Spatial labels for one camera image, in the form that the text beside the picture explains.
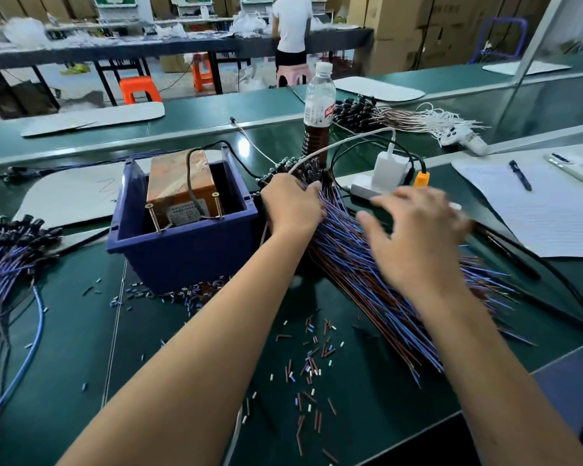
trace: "black pants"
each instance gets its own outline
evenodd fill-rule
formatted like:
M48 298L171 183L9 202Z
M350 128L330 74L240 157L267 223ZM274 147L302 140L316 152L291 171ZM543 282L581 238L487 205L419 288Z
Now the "black pants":
M292 66L292 65L306 64L306 51L290 53L290 52L282 52L282 51L277 49L277 53L276 53L276 56L274 57L274 59L275 59L275 64L277 66L277 72L278 72L279 67L281 65ZM278 86L286 86L286 85L287 85L286 78L281 78L281 84Z

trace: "pen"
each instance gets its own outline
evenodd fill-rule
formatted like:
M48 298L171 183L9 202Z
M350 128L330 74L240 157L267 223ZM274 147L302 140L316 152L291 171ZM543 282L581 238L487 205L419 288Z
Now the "pen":
M529 180L521 172L521 170L519 168L519 164L516 163L515 160L512 160L512 161L510 161L509 165L510 165L510 168L512 169L512 171L514 172L514 174L519 177L520 182L523 184L523 186L525 187L525 189L527 191L533 191L533 188L531 188L531 184L529 183Z
M486 231L479 229L478 235L480 235L491 247L497 250L501 255L503 255L511 264L516 266L521 273L533 281L540 281L540 274L529 265L525 260L520 258L512 250L508 249L503 243L499 242L492 235L488 234Z

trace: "screw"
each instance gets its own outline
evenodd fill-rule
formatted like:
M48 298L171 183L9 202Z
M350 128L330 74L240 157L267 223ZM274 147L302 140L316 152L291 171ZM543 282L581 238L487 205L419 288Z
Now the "screw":
M151 220L154 221L155 231L160 234L162 229L160 228L160 224L158 224L158 218L155 216L154 212L154 205L151 203L145 204L145 209L149 211L149 216L151 216Z
M218 210L218 217L223 217L224 212L223 212L223 207L220 204L220 194L219 193L212 193L212 197L214 198L214 201L216 201L216 209Z

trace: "person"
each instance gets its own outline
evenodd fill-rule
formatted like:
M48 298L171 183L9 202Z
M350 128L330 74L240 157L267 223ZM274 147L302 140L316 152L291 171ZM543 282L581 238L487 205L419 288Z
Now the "person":
M323 218L319 183L278 174L263 190L272 236L90 422L60 466L220 464L270 326ZM442 191L373 199L358 213L383 277L417 308L483 464L583 466L583 446L468 290L458 244L470 222Z
M275 64L277 72L281 65L306 64L304 38L311 33L313 8L310 0L277 0L272 5L272 36L279 39ZM278 86L286 86L281 79Z

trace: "person in white t-shirt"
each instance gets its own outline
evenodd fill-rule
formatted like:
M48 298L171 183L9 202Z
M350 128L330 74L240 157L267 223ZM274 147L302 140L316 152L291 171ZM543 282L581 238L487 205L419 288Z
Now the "person in white t-shirt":
M272 35L280 39L276 54L277 70L281 65L306 64L304 38L311 32L311 1L277 0L272 5L272 15Z

